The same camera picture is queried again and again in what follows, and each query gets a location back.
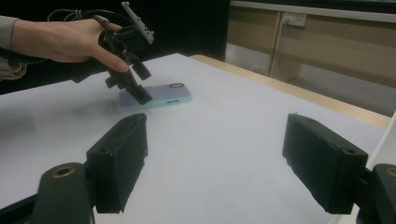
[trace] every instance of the human hand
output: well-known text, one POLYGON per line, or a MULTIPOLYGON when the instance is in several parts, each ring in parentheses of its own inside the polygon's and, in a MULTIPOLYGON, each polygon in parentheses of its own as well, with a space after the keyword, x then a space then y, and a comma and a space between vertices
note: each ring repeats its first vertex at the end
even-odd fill
MULTIPOLYGON (((110 23, 110 30, 120 27, 110 23)), ((60 63, 80 63, 90 57, 118 72, 128 64, 98 44, 103 27, 98 21, 22 21, 14 23, 10 50, 19 54, 52 59, 60 63)))

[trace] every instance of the table surface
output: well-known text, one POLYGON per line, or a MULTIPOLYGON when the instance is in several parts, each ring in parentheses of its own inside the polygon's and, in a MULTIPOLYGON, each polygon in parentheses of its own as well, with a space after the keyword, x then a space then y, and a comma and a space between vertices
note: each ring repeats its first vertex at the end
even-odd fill
POLYGON ((95 214, 96 223, 328 223, 332 216, 281 156, 287 115, 316 119, 369 154, 385 131, 387 118, 367 111, 367 120, 354 118, 364 110, 330 109, 203 56, 173 54, 145 65, 152 77, 144 86, 182 82, 192 100, 120 109, 120 91, 104 82, 108 73, 2 95, 0 208, 35 194, 51 167, 84 162, 118 120, 144 112, 146 165, 124 213, 95 214))

